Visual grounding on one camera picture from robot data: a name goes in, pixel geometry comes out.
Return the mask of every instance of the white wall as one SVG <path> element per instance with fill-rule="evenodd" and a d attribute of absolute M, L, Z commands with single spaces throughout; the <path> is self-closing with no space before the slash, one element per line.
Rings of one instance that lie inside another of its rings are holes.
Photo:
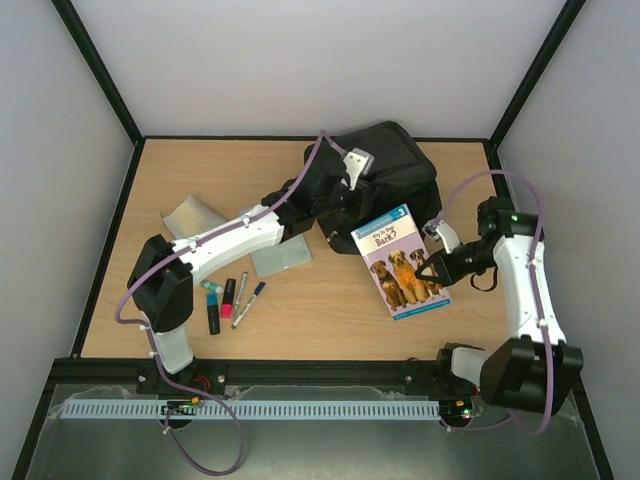
<path fill-rule="evenodd" d="M 500 149 L 549 203 L 547 267 L 616 478 L 640 457 L 640 2 L 587 2 Z M 522 206 L 530 199 L 517 188 Z"/>
<path fill-rule="evenodd" d="M 144 134 L 487 137 L 564 0 L 75 0 Z"/>
<path fill-rule="evenodd" d="M 132 146 L 50 2 L 0 2 L 0 478 L 69 355 Z"/>

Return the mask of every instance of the brown dog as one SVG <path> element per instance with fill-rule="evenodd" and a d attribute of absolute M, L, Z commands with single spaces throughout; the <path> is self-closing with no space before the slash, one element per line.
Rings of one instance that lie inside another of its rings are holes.
<path fill-rule="evenodd" d="M 426 302 L 429 298 L 427 289 L 424 282 L 416 278 L 415 270 L 407 260 L 407 254 L 402 250 L 394 250 L 389 255 L 389 262 L 393 265 L 393 273 L 407 298 L 407 302 Z"/>
<path fill-rule="evenodd" d="M 411 260 L 416 262 L 416 270 L 420 268 L 422 265 L 424 265 L 424 263 L 427 261 L 424 258 L 424 249 L 422 248 L 419 248 L 418 250 L 414 250 L 413 252 L 411 252 L 411 255 L 409 255 L 409 258 L 411 258 Z M 428 277 L 436 276 L 431 265 L 425 268 L 422 274 Z M 429 294 L 431 295 L 438 295 L 440 293 L 440 290 L 442 290 L 442 285 L 440 285 L 439 283 L 430 282 L 428 280 L 423 280 L 423 282 L 425 283 L 425 286 L 429 291 Z"/>
<path fill-rule="evenodd" d="M 386 300 L 391 310 L 395 312 L 398 307 L 406 307 L 407 299 L 404 297 L 404 293 L 402 293 L 396 279 L 393 278 L 393 275 L 387 270 L 386 264 L 382 260 L 379 260 L 371 265 L 370 270 L 378 276 L 378 281 L 386 295 Z"/>

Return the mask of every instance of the marker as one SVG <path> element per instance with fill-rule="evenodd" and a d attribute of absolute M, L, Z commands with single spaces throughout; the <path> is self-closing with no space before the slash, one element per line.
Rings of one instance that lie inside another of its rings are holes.
<path fill-rule="evenodd" d="M 260 295 L 260 292 L 262 291 L 265 285 L 266 283 L 264 282 L 260 282 L 258 284 L 258 286 L 256 287 L 256 290 L 253 292 L 253 295 L 251 296 L 247 304 L 244 306 L 242 313 L 238 315 L 238 318 L 236 318 L 235 322 L 233 322 L 233 324 L 231 325 L 231 328 L 237 328 L 238 324 L 240 323 L 240 320 L 242 320 L 242 318 L 247 314 L 247 311 L 249 310 L 249 308 L 251 308 L 251 305 L 253 305 L 253 302 L 256 301 L 256 298 L 258 298 L 258 295 Z"/>
<path fill-rule="evenodd" d="M 247 272 L 242 272 L 242 280 L 240 280 L 240 289 L 238 290 L 238 295 L 236 296 L 236 303 L 233 304 L 233 314 L 235 317 L 238 316 L 238 309 L 240 308 L 240 300 L 242 299 L 242 294 L 244 293 L 244 287 L 247 284 L 247 278 L 249 278 L 249 274 Z"/>
<path fill-rule="evenodd" d="M 207 318 L 209 320 L 209 334 L 220 333 L 220 316 L 218 315 L 218 295 L 216 292 L 207 294 Z"/>
<path fill-rule="evenodd" d="M 215 293 L 222 293 L 222 291 L 224 290 L 224 288 L 222 288 L 220 285 L 217 285 L 213 282 L 210 282 L 209 280 L 203 280 L 200 282 L 199 284 L 202 288 L 206 288 L 207 290 L 211 291 L 211 292 L 215 292 Z"/>
<path fill-rule="evenodd" d="M 235 278 L 227 278 L 224 285 L 224 295 L 222 296 L 222 305 L 220 306 L 220 317 L 231 318 L 233 312 L 233 294 L 236 291 Z"/>

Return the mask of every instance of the pink highlighter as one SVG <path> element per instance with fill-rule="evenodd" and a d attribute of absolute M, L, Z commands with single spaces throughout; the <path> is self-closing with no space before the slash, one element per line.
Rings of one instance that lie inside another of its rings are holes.
<path fill-rule="evenodd" d="M 220 318 L 231 318 L 231 315 L 233 314 L 233 297 L 235 293 L 235 278 L 227 278 L 227 283 L 224 285 L 224 295 L 222 295 L 222 305 L 220 305 Z"/>

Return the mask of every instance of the perforated rail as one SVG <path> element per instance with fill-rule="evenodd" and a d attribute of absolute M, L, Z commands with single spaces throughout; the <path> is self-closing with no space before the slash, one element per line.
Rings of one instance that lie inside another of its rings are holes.
<path fill-rule="evenodd" d="M 241 420 L 439 420 L 438 402 L 304 402 L 235 400 L 229 407 Z M 162 419 L 167 402 L 160 400 L 67 400 L 62 419 Z M 208 401 L 199 408 L 183 408 L 172 418 L 224 420 L 229 414 Z"/>

